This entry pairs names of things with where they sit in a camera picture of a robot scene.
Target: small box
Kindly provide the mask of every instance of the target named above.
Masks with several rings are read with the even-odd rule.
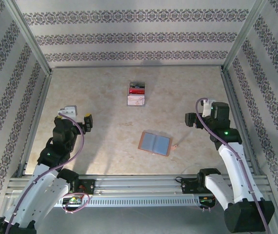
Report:
[[[128,95],[128,106],[144,106],[145,105],[145,83],[144,82],[130,82]]]

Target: white wall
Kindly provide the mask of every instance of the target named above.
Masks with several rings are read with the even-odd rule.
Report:
[[[222,65],[254,2],[17,0],[51,67]]]
[[[278,203],[278,0],[267,1],[229,73],[259,168]]]
[[[23,155],[45,74],[0,0],[0,206]]]

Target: book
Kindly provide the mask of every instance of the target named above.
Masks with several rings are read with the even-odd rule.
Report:
[[[170,153],[172,139],[160,135],[143,132],[138,149],[152,152],[154,154],[168,156]]]

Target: beige tabletop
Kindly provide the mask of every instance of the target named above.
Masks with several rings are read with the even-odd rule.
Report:
[[[145,82],[144,107],[126,106],[131,81]],[[228,102],[218,67],[55,69],[26,173],[33,172],[52,136],[54,117],[67,105],[77,106],[77,121],[86,113],[94,120],[92,131],[84,136],[82,153],[66,165],[79,174],[196,174],[210,167],[226,173],[208,133],[184,123],[185,113],[195,112],[195,102],[201,97]],[[138,150],[143,131],[171,136],[179,146],[169,156]],[[80,144],[78,136],[74,152]]]

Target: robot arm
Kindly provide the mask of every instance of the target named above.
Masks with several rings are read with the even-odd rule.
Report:
[[[67,106],[61,109],[59,113],[75,120],[77,115],[76,106]],[[40,153],[32,179],[29,180],[14,205],[5,212],[4,217],[0,217],[0,234],[6,232],[12,215],[14,218],[11,222],[12,226],[9,234],[36,234],[36,229],[57,201],[69,191],[79,192],[79,175],[68,169],[52,170],[37,182],[34,181],[44,172],[69,160],[77,135],[80,134],[78,128],[68,119],[62,119],[58,116],[54,123],[53,137],[48,140],[46,147]],[[80,122],[78,125],[83,134],[90,132],[93,125],[92,116],[86,115],[84,124]],[[32,183],[33,186],[25,196],[25,191]],[[20,200],[19,209],[14,212]]]
[[[226,165],[232,189],[223,180],[220,172],[214,168],[200,170],[197,176],[198,186],[209,190],[220,202],[225,210],[224,219],[230,232],[262,232],[265,227],[252,193],[256,197],[266,223],[270,222],[275,208],[272,201],[264,200],[254,182],[246,162],[239,133],[237,129],[230,128],[229,106],[223,102],[215,102],[213,99],[204,100],[201,105],[203,106],[203,113],[200,116],[205,125],[211,132],[233,148],[239,158],[226,145],[210,134],[210,140],[214,142]],[[185,123],[189,127],[195,124],[196,128],[204,128],[196,113],[187,113],[185,115]],[[252,190],[248,186],[245,173],[252,185]]]

